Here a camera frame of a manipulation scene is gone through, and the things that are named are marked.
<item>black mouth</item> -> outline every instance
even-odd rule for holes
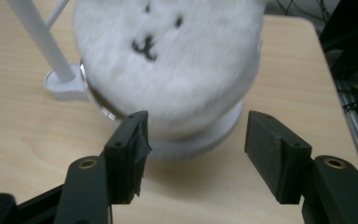
[[[157,55],[152,55],[150,53],[150,50],[153,48],[153,46],[154,43],[152,35],[148,35],[145,38],[145,46],[143,48],[139,47],[139,44],[136,42],[136,40],[132,41],[132,49],[137,53],[143,54],[150,62],[155,62],[157,59]]]

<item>fluffy white fur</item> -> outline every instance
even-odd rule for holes
[[[180,138],[221,118],[252,86],[264,7],[262,0],[77,0],[73,29],[89,84],[123,114],[147,110],[150,136]],[[134,50],[148,36],[155,61]]]

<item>plush toy face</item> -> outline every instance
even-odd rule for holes
[[[198,132],[251,87],[261,0],[77,0],[74,34],[89,84],[151,136]]]

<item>light wood surface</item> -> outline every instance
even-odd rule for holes
[[[43,16],[54,3],[35,1]],[[52,28],[78,62],[71,1]],[[60,102],[43,87],[50,66],[0,0],[0,192],[22,203],[65,179],[68,165],[98,155],[111,131],[89,102]],[[152,161],[141,197],[114,206],[116,223],[302,223],[301,205],[279,205],[243,152],[250,109],[279,119],[313,146],[358,168],[358,156],[312,25],[265,17],[260,71],[241,120],[218,148],[188,161]]]

